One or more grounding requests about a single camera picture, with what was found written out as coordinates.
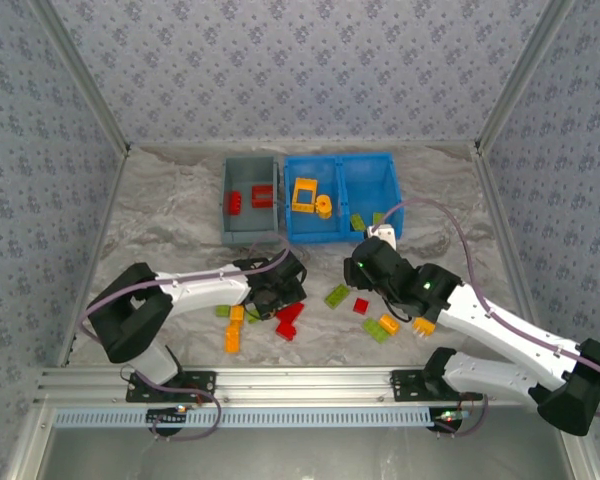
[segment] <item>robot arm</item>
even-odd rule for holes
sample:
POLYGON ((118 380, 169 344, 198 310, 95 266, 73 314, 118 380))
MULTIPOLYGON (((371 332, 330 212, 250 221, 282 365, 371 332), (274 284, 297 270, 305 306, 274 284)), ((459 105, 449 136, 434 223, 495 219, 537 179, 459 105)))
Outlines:
POLYGON ((172 316, 215 305, 253 304, 260 318, 306 298, 302 282, 306 269, 289 252, 275 268, 248 274, 248 270, 275 262, 266 258, 237 260, 216 270, 196 272, 195 282, 180 282, 192 274, 152 271, 136 263, 124 271, 90 305, 123 288, 154 280, 160 285, 123 295, 89 315, 109 361, 130 364, 153 383, 162 385, 180 372, 180 365, 167 347, 156 340, 164 322, 172 316))
POLYGON ((440 348, 423 375, 432 391, 453 389, 536 405, 549 423, 574 435, 586 435, 600 402, 600 374, 558 352, 569 351, 600 365, 600 343, 561 338, 531 325, 492 302, 481 307, 473 288, 434 264, 414 268, 394 246, 371 236, 344 264, 348 285, 374 290, 393 307, 414 318, 420 335, 431 335, 437 324, 458 330, 501 353, 512 364, 469 357, 440 348), (506 329, 492 317, 556 346, 551 352, 506 329))

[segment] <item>storage bin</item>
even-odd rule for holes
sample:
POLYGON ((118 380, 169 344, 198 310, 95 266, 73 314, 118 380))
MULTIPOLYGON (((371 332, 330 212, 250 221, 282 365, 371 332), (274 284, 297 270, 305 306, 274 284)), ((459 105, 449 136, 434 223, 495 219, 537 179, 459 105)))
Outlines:
MULTIPOLYGON (((364 224, 373 225, 375 212, 385 213, 402 201, 400 185, 396 175, 393 157, 390 153, 354 153, 340 155, 340 165, 344 191, 347 195, 349 215, 359 214, 364 224)), ((404 208, 389 217, 396 233, 396 238, 402 236, 404 223, 404 208)), ((356 232, 347 223, 347 239, 361 242, 364 232, 356 232)))
MULTIPOLYGON (((284 165, 285 218, 292 243, 360 242, 350 215, 358 213, 365 225, 372 225, 375 212, 384 213, 402 201, 400 186, 390 153, 356 153, 287 157, 284 165), (331 198, 333 214, 322 220, 317 214, 291 209, 296 178, 318 180, 317 195, 331 198)), ((395 212, 389 223, 402 235, 404 209, 395 212)))
POLYGON ((335 156, 317 155, 310 157, 287 157, 284 163, 285 218, 287 235, 292 243, 328 243, 344 240, 348 215, 346 196, 343 195, 339 178, 340 161, 335 156), (331 218, 321 219, 316 213, 291 210, 291 200, 296 178, 311 178, 318 181, 317 195, 331 198, 331 218))
MULTIPOLYGON (((274 157, 225 159, 220 198, 224 245, 250 245, 264 233, 278 232, 278 185, 278 162, 274 157), (253 208, 251 206, 251 189, 258 185, 273 187, 273 207, 253 208), (238 192, 242 197, 239 215, 229 215, 231 192, 238 192)), ((273 236, 270 239, 263 239, 263 243, 276 241, 273 236)))

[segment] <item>cable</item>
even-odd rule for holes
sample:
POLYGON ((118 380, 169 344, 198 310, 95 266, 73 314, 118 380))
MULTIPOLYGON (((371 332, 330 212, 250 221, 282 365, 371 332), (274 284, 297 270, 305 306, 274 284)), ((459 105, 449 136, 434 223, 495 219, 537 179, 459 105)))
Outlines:
POLYGON ((482 412, 480 412, 480 418, 478 418, 478 421, 476 422, 476 424, 473 427, 471 427, 470 429, 465 430, 464 432, 458 433, 457 430, 455 430, 453 427, 450 427, 449 425, 446 425, 443 422, 438 422, 438 421, 434 420, 433 423, 435 425, 437 425, 438 427, 444 428, 445 430, 447 430, 453 437, 459 437, 459 438, 466 437, 467 435, 471 435, 472 433, 477 431, 482 426, 485 419, 487 418, 488 411, 489 411, 489 397, 484 395, 484 402, 482 403, 482 412))
POLYGON ((162 418, 162 415, 158 415, 156 417, 156 419, 153 421, 153 424, 151 425, 151 431, 155 435, 156 439, 162 439, 167 442, 188 442, 190 440, 200 440, 201 438, 206 438, 209 435, 213 434, 213 432, 215 432, 218 429, 218 426, 220 425, 220 420, 222 419, 222 406, 220 405, 220 402, 218 401, 218 399, 216 397, 214 397, 211 393, 205 392, 204 390, 199 390, 197 388, 164 387, 162 385, 158 385, 157 383, 153 383, 151 380, 149 380, 146 376, 144 376, 142 373, 138 372, 137 370, 136 370, 136 376, 140 380, 142 380, 144 383, 149 385, 151 388, 154 388, 155 390, 161 390, 163 392, 168 392, 168 393, 188 393, 191 395, 200 395, 205 398, 208 398, 215 404, 216 409, 218 411, 218 413, 216 415, 216 419, 213 422, 213 425, 211 425, 209 428, 207 428, 204 432, 197 433, 195 435, 186 435, 186 436, 177 436, 177 437, 163 437, 162 435, 160 435, 157 432, 158 423, 160 422, 160 419, 162 418))
POLYGON ((389 303, 389 300, 387 300, 386 298, 383 298, 384 300, 384 304, 387 306, 387 308, 389 309, 389 312, 391 312, 391 315, 393 315, 394 317, 396 317, 398 320, 400 320, 401 322, 404 323, 409 323, 411 320, 413 320, 411 317, 401 317, 391 306, 391 304, 389 303))
POLYGON ((269 270, 276 268, 278 265, 280 265, 282 262, 284 262, 284 260, 287 258, 287 256, 291 252, 291 245, 289 245, 289 241, 286 238, 284 238, 282 235, 278 235, 277 233, 273 233, 273 232, 268 232, 268 233, 265 233, 264 235, 262 235, 261 237, 259 237, 251 245, 251 247, 249 249, 249 252, 251 252, 255 248, 255 246, 258 245, 262 241, 262 239, 264 239, 265 237, 270 237, 272 235, 276 236, 277 238, 282 240, 282 243, 284 244, 284 252, 280 256, 280 258, 278 258, 275 262, 270 263, 269 265, 266 265, 264 267, 254 268, 253 270, 236 270, 234 272, 219 272, 219 273, 216 273, 216 272, 214 272, 214 273, 194 273, 191 275, 186 275, 184 277, 180 277, 179 279, 163 278, 163 279, 159 279, 159 280, 149 280, 147 282, 141 282, 141 283, 137 283, 135 285, 130 285, 128 287, 118 290, 117 292, 112 293, 111 295, 106 296, 102 300, 99 300, 98 302, 91 305, 89 308, 87 308, 84 311, 84 313, 82 315, 80 315, 78 317, 78 319, 76 320, 76 325, 77 325, 78 329, 82 333, 84 333, 86 336, 88 336, 91 340, 93 340, 94 342, 100 343, 100 339, 95 334, 91 333, 84 326, 85 320, 87 320, 89 318, 89 315, 91 315, 93 312, 99 310, 100 308, 104 307, 105 305, 107 305, 107 304, 113 302, 114 300, 117 300, 118 298, 123 297, 129 293, 137 292, 138 290, 143 290, 143 289, 149 288, 149 287, 159 287, 161 285, 173 285, 174 283, 183 284, 183 283, 190 283, 190 282, 195 282, 195 281, 199 281, 199 280, 212 280, 215 278, 222 278, 222 277, 248 276, 248 275, 255 275, 256 273, 268 272, 269 270))
POLYGON ((467 237, 465 236, 464 232, 462 231, 462 227, 460 226, 460 224, 458 223, 456 218, 453 216, 453 214, 449 210, 447 210, 447 208, 444 205, 441 205, 440 203, 436 202, 435 200, 430 200, 428 198, 415 197, 415 198, 411 198, 409 200, 405 200, 403 202, 398 203, 393 208, 389 209, 389 211, 384 214, 384 217, 382 217, 382 220, 380 220, 377 224, 375 224, 373 226, 371 233, 374 233, 378 229, 378 227, 380 227, 380 225, 382 225, 386 221, 386 219, 389 218, 391 216, 391 214, 393 214, 396 210, 406 207, 406 206, 409 206, 409 205, 413 205, 415 203, 424 203, 427 205, 432 205, 432 206, 436 207, 438 210, 440 210, 442 213, 444 213, 449 220, 451 220, 451 223, 455 227, 456 232, 458 232, 458 236, 460 237, 460 242, 462 242, 462 248, 464 248, 464 254, 467 257, 467 269, 469 270, 469 278, 471 279, 471 288, 473 288, 473 291, 475 292, 476 297, 478 298, 478 302, 480 303, 480 305, 482 306, 484 311, 487 312, 487 314, 489 314, 489 316, 491 318, 493 318, 502 327, 506 328, 507 330, 509 330, 512 333, 515 333, 519 337, 521 337, 531 343, 534 343, 542 348, 546 348, 547 350, 549 350, 550 352, 552 352, 555 355, 558 355, 558 356, 564 355, 565 357, 570 358, 571 360, 580 362, 581 364, 586 365, 587 367, 591 368, 592 370, 595 370, 596 372, 600 373, 600 365, 592 362, 588 358, 581 357, 580 355, 576 355, 576 354, 568 352, 568 351, 560 350, 559 348, 556 348, 555 345, 551 345, 550 343, 539 340, 539 339, 533 337, 532 335, 529 335, 528 333, 523 332, 522 330, 514 327, 513 325, 510 325, 509 323, 507 323, 506 320, 504 320, 502 317, 500 317, 497 313, 491 311, 491 307, 489 307, 489 304, 487 303, 487 299, 483 295, 482 289, 478 285, 478 280, 476 279, 476 275, 474 272, 474 266, 473 266, 473 258, 471 257, 471 252, 469 250, 469 244, 467 243, 467 237))
POLYGON ((120 378, 122 380, 124 380, 125 382, 127 382, 127 384, 129 384, 129 382, 131 382, 131 375, 129 375, 129 378, 124 378, 122 376, 122 371, 124 370, 124 367, 130 367, 130 368, 132 368, 132 367, 128 363, 125 363, 122 367, 120 367, 120 378))

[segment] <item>wall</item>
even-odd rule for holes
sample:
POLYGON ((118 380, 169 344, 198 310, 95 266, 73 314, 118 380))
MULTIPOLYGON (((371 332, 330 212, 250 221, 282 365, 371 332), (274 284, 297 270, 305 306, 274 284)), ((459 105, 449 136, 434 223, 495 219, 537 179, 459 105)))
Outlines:
POLYGON ((600 340, 600 0, 576 5, 489 158, 540 317, 600 340))
POLYGON ((0 477, 37 367, 57 360, 117 164, 28 4, 0 1, 0 477))
POLYGON ((477 137, 546 0, 55 0, 132 142, 477 137))

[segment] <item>yellow lego brick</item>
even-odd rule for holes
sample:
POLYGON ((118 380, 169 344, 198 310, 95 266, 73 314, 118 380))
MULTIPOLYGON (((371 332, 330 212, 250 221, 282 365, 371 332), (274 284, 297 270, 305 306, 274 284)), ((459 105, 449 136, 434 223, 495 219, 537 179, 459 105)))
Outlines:
POLYGON ((383 315, 378 320, 378 323, 384 328, 389 335, 395 335, 400 330, 400 324, 389 315, 383 315))
POLYGON ((316 192, 318 191, 318 181, 314 178, 296 178, 293 187, 293 200, 291 201, 292 212, 313 213, 316 208, 316 192), (311 201, 309 203, 298 202, 300 190, 311 192, 311 201))
POLYGON ((320 218, 326 220, 331 218, 331 212, 333 207, 331 206, 331 198, 329 195, 318 195, 316 199, 316 213, 320 218))
POLYGON ((436 329, 436 324, 430 322, 424 317, 418 317, 413 320, 413 331, 428 337, 436 329))
POLYGON ((242 305, 234 305, 231 307, 229 321, 231 323, 240 322, 240 325, 242 325, 242 322, 244 322, 244 307, 242 305))
POLYGON ((238 353, 240 351, 240 327, 229 325, 225 332, 224 351, 238 353))

